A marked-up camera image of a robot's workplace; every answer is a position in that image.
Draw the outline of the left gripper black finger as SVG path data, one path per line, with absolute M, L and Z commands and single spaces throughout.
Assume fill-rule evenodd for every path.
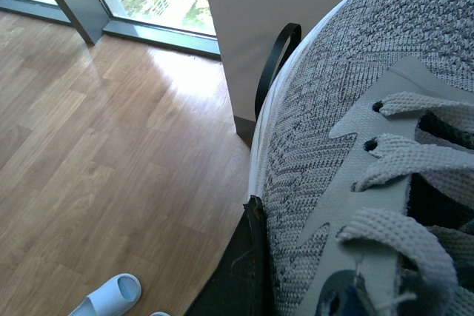
M 266 215 L 252 195 L 221 260 L 186 315 L 272 315 Z

